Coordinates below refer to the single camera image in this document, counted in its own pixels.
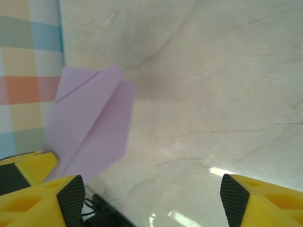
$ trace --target marble surface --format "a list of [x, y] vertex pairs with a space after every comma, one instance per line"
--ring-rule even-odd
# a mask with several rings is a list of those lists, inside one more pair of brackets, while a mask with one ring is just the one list
[[61, 0], [66, 62], [138, 82], [90, 187], [139, 227], [226, 227], [232, 172], [303, 191], [302, 0]]

